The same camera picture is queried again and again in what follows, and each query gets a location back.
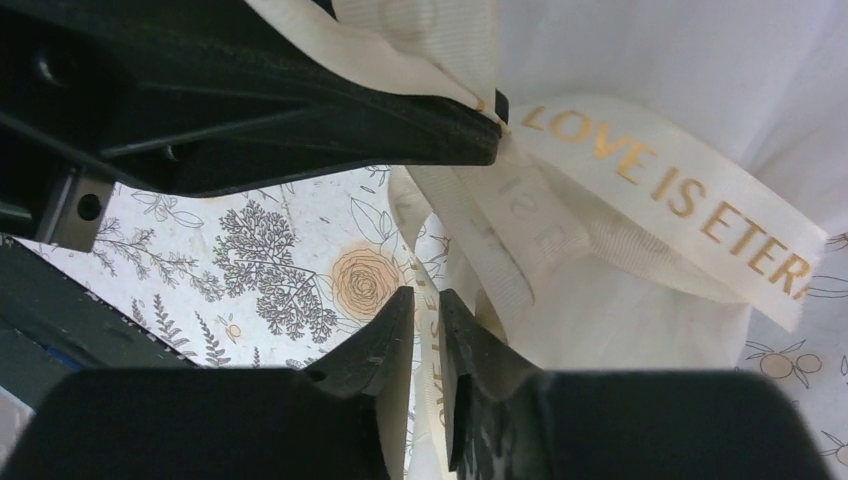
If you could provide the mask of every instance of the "small orange flower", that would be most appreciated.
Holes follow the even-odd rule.
[[[390,259],[368,248],[353,250],[333,265],[333,300],[350,318],[368,322],[402,280]]]

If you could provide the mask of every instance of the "floral pattern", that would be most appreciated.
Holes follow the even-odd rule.
[[[118,185],[92,253],[24,243],[199,366],[300,369],[412,278],[387,175],[373,166],[202,200]],[[417,252],[444,284],[451,240],[437,221],[425,227]],[[848,479],[846,247],[845,235],[829,242],[797,332],[754,315],[737,368],[783,389],[823,458]]]

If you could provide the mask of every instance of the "black strip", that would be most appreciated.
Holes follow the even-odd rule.
[[[78,368],[193,366],[8,237],[0,242],[0,340],[0,385],[29,405]]]

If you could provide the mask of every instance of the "tablecloth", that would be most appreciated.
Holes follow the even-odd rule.
[[[388,171],[214,199],[118,185],[91,253],[23,243],[199,365],[301,368],[411,283],[387,204]],[[419,237],[442,288],[450,238],[434,218]],[[801,327],[789,334],[755,313],[736,368],[773,379],[834,473],[848,479],[848,235],[828,251]],[[419,358],[416,351],[414,366]]]

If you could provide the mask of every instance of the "rose illustration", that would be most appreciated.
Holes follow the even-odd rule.
[[[350,318],[371,321],[401,281],[391,260],[367,248],[353,250],[333,265],[333,299]]]

